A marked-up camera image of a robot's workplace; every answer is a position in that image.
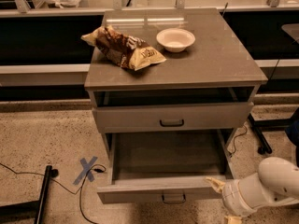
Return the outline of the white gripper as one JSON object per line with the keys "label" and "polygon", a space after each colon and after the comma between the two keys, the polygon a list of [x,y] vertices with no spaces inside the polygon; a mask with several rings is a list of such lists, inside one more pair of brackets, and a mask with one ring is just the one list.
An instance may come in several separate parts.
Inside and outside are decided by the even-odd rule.
{"label": "white gripper", "polygon": [[255,212],[255,210],[250,208],[249,205],[244,201],[240,193],[238,180],[224,183],[219,179],[207,176],[206,181],[217,193],[222,193],[224,206],[231,214],[237,216],[225,216],[224,218],[226,220],[226,224],[242,224],[241,217],[248,217]]}

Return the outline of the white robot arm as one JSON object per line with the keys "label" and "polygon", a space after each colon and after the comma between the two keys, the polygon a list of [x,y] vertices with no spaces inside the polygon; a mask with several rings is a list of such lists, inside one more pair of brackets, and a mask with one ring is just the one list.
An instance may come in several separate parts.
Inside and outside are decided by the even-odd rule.
{"label": "white robot arm", "polygon": [[224,182],[207,177],[206,181],[229,212],[225,224],[242,224],[243,217],[263,207],[299,203],[299,168],[278,157],[262,160],[256,173],[242,179]]}

